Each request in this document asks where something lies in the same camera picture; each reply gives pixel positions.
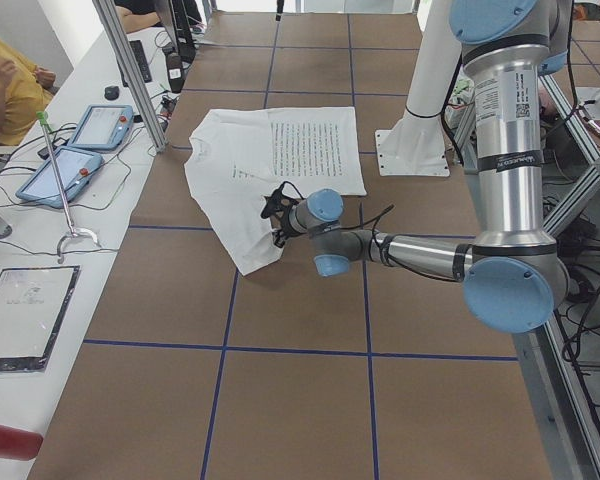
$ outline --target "computer mouse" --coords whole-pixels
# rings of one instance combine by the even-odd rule
[[[115,100],[120,96],[120,87],[117,85],[109,85],[104,89],[104,98],[107,100]]]

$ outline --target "person's hand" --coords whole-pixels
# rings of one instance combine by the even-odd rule
[[[13,60],[0,58],[0,85],[7,88],[17,71],[18,67]]]
[[[42,88],[51,88],[56,81],[56,74],[46,68],[36,67],[33,71],[33,75],[36,77],[36,82],[38,82]]]

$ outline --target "robotic arm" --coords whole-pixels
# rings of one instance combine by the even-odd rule
[[[325,189],[297,202],[280,187],[262,217],[276,215],[277,244],[308,234],[318,273],[367,260],[463,282],[471,312],[510,333],[536,328],[567,292],[566,268],[543,230],[537,77],[564,65],[570,0],[454,0],[451,30],[475,82],[481,202],[486,228],[472,245],[345,231],[342,198]]]

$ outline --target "yellow shirt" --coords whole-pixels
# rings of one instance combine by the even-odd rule
[[[44,110],[53,95],[36,82],[35,63],[0,41],[0,57],[13,60],[18,71],[7,87],[5,120],[0,143],[18,145],[36,121],[36,112]]]

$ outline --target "person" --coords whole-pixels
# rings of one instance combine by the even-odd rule
[[[18,145],[53,98],[56,74],[0,40],[0,144]]]
[[[600,20],[600,0],[575,0],[574,20]]]
[[[126,33],[161,26],[153,0],[114,0],[114,3]],[[198,10],[198,5],[195,0],[184,0],[184,6],[189,21],[195,30],[197,26],[202,25],[202,16]]]

